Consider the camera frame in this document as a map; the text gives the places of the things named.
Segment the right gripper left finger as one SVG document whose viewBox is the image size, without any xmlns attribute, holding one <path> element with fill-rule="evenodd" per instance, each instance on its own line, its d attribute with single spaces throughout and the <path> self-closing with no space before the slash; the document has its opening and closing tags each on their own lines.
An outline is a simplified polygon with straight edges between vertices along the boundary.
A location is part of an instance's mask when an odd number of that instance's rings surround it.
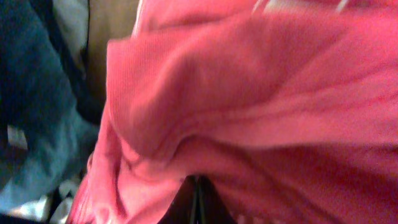
<svg viewBox="0 0 398 224">
<path fill-rule="evenodd" d="M 158 224 L 192 224 L 196 215 L 196 179 L 188 176 Z"/>
</svg>

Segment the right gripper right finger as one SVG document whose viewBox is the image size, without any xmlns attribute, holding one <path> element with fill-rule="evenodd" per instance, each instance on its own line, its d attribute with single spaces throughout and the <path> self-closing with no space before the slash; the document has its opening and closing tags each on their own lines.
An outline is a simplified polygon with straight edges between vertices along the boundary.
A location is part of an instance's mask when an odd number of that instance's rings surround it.
<svg viewBox="0 0 398 224">
<path fill-rule="evenodd" d="M 215 186 L 206 177 L 197 180 L 197 222 L 201 224 L 236 224 Z"/>
</svg>

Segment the red orange t-shirt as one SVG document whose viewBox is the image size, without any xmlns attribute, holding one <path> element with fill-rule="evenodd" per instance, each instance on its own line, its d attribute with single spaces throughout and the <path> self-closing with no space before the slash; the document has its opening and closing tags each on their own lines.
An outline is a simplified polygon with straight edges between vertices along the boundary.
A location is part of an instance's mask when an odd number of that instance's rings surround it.
<svg viewBox="0 0 398 224">
<path fill-rule="evenodd" d="M 141 1 L 68 223 L 397 222 L 396 1 Z"/>
</svg>

